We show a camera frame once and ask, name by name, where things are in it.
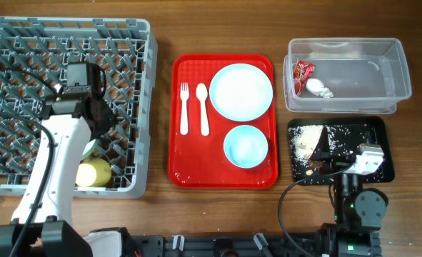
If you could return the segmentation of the food scraps with rice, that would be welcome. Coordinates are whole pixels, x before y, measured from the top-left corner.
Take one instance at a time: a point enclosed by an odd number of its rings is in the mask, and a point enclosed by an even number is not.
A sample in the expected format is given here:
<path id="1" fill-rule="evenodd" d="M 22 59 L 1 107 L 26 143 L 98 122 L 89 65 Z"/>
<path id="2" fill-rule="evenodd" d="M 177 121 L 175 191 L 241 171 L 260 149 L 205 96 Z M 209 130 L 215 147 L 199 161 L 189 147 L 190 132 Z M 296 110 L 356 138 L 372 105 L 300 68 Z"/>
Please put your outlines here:
<path id="1" fill-rule="evenodd" d="M 309 183 L 321 175 L 346 171 L 367 176 L 377 172 L 386 154 L 365 125 L 305 125 L 288 129 L 295 180 Z"/>

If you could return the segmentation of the mint green bowl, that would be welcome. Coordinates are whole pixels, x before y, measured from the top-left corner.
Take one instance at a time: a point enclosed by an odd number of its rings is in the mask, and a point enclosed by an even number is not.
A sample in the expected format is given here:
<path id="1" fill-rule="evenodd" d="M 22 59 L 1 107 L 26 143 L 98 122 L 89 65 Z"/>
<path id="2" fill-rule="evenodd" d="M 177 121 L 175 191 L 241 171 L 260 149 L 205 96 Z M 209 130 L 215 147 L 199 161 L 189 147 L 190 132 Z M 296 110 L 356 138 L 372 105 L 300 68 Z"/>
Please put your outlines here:
<path id="1" fill-rule="evenodd" d="M 84 152 L 82 153 L 81 159 L 84 160 L 85 158 L 88 158 L 94 152 L 94 149 L 98 144 L 98 139 L 94 139 L 88 142 L 84 148 Z"/>

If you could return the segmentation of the yellow plastic cup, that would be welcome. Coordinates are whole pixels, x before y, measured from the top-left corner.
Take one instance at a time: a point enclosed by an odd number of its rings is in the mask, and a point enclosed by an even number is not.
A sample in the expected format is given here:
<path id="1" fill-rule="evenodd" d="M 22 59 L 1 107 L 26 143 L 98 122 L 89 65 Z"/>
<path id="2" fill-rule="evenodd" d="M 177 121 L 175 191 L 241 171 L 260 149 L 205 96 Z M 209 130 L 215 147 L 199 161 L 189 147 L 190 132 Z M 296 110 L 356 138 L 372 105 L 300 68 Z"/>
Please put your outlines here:
<path id="1" fill-rule="evenodd" d="M 80 163 L 76 175 L 79 187 L 99 187 L 106 185 L 111 179 L 111 167 L 101 158 Z"/>

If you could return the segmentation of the white tissue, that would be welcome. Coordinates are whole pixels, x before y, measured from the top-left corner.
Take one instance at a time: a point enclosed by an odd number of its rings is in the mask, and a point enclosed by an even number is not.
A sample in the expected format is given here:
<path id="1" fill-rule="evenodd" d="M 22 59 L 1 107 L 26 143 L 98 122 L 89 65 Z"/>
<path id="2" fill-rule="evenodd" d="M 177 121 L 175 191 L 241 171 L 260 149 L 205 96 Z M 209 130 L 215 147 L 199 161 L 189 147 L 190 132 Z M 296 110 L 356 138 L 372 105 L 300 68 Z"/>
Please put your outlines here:
<path id="1" fill-rule="evenodd" d="M 333 98 L 333 93 L 324 86 L 323 82 L 319 79 L 308 79 L 306 88 L 315 96 L 322 98 Z"/>

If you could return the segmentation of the small light blue bowl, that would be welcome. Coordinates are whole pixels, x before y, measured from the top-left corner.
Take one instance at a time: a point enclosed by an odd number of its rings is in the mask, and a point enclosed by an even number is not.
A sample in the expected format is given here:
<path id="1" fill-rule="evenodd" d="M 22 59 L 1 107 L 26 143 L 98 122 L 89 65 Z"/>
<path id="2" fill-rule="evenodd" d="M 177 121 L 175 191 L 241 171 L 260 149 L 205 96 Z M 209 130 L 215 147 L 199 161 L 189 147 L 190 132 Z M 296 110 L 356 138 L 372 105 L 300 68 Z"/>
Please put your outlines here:
<path id="1" fill-rule="evenodd" d="M 260 129 L 240 125 L 226 134 L 223 152 L 233 165 L 245 169 L 254 168 L 267 157 L 268 141 Z"/>

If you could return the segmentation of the red snack wrapper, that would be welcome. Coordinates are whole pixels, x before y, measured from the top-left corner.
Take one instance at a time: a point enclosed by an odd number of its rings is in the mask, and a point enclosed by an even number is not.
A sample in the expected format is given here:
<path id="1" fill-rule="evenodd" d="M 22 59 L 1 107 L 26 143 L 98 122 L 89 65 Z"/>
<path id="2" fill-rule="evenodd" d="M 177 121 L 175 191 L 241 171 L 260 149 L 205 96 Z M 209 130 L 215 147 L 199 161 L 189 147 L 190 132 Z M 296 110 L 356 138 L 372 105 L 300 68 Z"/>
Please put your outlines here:
<path id="1" fill-rule="evenodd" d="M 293 70 L 293 85 L 295 94 L 301 95 L 306 87 L 306 82 L 314 72 L 315 64 L 303 60 L 298 60 Z"/>

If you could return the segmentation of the white plastic fork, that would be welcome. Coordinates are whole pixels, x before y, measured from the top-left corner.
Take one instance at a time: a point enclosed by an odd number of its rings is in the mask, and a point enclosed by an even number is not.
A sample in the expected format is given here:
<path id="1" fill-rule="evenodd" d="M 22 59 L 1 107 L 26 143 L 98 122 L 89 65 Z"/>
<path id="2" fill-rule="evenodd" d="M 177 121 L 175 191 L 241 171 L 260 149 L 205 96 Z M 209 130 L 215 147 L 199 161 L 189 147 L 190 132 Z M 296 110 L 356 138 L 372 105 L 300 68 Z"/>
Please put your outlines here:
<path id="1" fill-rule="evenodd" d="M 187 101 L 189 99 L 189 86 L 186 82 L 180 85 L 180 99 L 181 99 L 181 120 L 180 120 L 180 134 L 186 135 L 189 132 L 189 120 Z"/>

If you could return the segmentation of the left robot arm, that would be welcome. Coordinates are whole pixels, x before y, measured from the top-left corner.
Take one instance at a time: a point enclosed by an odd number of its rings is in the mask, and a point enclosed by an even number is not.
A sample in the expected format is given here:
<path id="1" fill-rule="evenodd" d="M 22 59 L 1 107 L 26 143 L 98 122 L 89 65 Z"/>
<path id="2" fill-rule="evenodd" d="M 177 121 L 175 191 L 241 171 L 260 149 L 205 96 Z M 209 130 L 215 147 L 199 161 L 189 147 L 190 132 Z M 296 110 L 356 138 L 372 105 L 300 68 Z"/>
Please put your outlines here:
<path id="1" fill-rule="evenodd" d="M 25 194 L 8 225 L 0 226 L 0 256 L 122 256 L 126 229 L 80 236 L 72 227 L 72 201 L 88 142 L 118 121 L 104 100 L 106 74 L 98 65 L 67 66 L 67 82 L 42 103 L 41 141 Z"/>

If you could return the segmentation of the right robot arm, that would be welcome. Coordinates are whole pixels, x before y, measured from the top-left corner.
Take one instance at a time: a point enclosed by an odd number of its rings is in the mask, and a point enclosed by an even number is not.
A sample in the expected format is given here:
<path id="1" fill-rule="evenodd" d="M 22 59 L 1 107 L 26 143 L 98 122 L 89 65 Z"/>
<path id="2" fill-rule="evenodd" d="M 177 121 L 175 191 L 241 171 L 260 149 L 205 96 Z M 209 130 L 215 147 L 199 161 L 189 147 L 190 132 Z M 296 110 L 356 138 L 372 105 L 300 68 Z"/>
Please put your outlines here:
<path id="1" fill-rule="evenodd" d="M 308 163 L 320 176 L 333 179 L 335 223 L 325 223 L 316 234 L 316 256 L 381 256 L 378 231 L 386 214 L 388 197 L 375 188 L 363 187 L 363 177 L 384 161 L 379 145 L 362 143 L 355 154 L 331 153 L 328 130 L 323 128 Z"/>

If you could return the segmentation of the grey dishwasher rack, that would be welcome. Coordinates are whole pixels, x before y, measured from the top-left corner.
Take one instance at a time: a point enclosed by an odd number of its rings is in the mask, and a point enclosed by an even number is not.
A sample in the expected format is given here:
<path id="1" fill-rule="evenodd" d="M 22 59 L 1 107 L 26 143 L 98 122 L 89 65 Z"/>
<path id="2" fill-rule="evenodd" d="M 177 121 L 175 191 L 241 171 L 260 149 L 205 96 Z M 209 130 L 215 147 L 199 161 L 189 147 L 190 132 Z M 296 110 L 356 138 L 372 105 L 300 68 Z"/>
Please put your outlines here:
<path id="1" fill-rule="evenodd" d="M 105 100 L 118 123 L 86 159 L 111 167 L 104 186 L 78 187 L 81 198 L 139 198 L 147 184 L 149 112 L 158 45 L 144 19 L 0 16 L 0 196 L 25 193 L 39 150 L 47 96 L 66 85 L 69 63 L 87 61 L 106 73 Z"/>

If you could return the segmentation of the black tray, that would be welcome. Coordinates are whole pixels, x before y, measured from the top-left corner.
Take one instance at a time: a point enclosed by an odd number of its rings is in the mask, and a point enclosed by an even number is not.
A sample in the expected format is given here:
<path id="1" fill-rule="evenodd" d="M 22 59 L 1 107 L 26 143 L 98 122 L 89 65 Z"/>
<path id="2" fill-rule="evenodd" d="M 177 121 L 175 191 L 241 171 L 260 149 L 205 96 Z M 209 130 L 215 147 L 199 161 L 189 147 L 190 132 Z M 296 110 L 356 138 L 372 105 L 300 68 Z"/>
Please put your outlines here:
<path id="1" fill-rule="evenodd" d="M 364 143 L 365 131 L 372 130 L 375 144 L 381 146 L 384 160 L 378 169 L 363 177 L 365 183 L 389 183 L 395 178 L 395 169 L 388 142 L 386 125 L 377 116 L 293 119 L 288 123 L 287 134 L 291 152 L 292 174 L 295 181 L 303 178 L 304 185 L 328 185 L 332 178 L 313 180 L 319 175 L 317 168 L 308 165 L 308 159 L 315 149 L 323 127 L 328 129 L 329 148 L 337 157 L 348 157 L 356 153 Z"/>

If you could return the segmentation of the clear plastic bin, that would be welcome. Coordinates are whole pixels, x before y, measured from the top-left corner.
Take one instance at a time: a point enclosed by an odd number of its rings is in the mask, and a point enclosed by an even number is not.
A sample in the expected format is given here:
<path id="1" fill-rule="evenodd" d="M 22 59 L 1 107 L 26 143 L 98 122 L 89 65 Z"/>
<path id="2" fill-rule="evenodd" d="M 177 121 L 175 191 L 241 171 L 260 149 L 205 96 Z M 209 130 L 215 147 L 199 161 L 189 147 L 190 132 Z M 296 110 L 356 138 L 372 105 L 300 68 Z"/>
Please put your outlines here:
<path id="1" fill-rule="evenodd" d="M 307 89 L 296 93 L 297 61 L 314 65 L 312 78 L 330 89 L 323 98 Z M 412 95 L 402 43 L 396 38 L 299 38 L 288 44 L 283 92 L 292 112 L 392 114 Z"/>

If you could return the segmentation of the large light blue plate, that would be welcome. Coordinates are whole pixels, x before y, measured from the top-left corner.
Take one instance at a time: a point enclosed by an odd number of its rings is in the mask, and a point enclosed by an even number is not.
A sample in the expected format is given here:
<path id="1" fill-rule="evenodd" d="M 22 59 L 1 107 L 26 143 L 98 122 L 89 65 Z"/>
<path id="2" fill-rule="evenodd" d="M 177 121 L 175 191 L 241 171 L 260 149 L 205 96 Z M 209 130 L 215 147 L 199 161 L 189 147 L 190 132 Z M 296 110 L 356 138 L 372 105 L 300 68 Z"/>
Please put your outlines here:
<path id="1" fill-rule="evenodd" d="M 261 117 L 273 101 L 273 86 L 268 76 L 250 64 L 230 64 L 212 78 L 209 97 L 224 118 L 246 122 Z"/>

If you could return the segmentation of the white plastic spoon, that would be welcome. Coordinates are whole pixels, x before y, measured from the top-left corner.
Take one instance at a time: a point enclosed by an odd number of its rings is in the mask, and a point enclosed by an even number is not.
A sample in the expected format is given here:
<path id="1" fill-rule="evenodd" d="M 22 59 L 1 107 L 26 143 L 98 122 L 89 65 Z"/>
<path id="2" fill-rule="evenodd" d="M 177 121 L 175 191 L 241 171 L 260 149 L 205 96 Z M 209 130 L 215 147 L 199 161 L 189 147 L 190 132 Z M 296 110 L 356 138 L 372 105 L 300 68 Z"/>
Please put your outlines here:
<path id="1" fill-rule="evenodd" d="M 207 96 L 208 96 L 208 91 L 205 84 L 199 83 L 196 87 L 196 97 L 200 103 L 200 127 L 201 127 L 201 134 L 203 136 L 208 136 L 210 133 L 209 121 L 208 121 L 207 111 L 206 111 Z"/>

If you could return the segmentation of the red plastic tray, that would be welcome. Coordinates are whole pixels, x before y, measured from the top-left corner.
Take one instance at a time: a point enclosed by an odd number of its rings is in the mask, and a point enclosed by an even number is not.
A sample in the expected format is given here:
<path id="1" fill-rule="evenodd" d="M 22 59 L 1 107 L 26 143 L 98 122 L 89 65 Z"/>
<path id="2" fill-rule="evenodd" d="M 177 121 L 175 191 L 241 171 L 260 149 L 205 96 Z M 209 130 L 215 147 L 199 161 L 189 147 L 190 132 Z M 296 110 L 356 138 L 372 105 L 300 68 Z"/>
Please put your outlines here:
<path id="1" fill-rule="evenodd" d="M 220 115 L 210 101 L 206 110 L 210 134 L 203 136 L 200 128 L 200 104 L 196 98 L 199 83 L 210 85 L 214 75 L 230 64 L 250 64 L 273 78 L 273 65 L 262 54 L 184 54 L 175 60 L 171 82 L 171 117 L 169 126 L 168 175 L 182 188 L 265 189 L 278 178 L 278 146 L 275 105 L 249 125 L 260 129 L 268 141 L 268 154 L 255 168 L 233 165 L 223 152 L 226 134 L 238 126 Z M 189 132 L 180 134 L 180 85 L 189 86 L 187 101 Z"/>

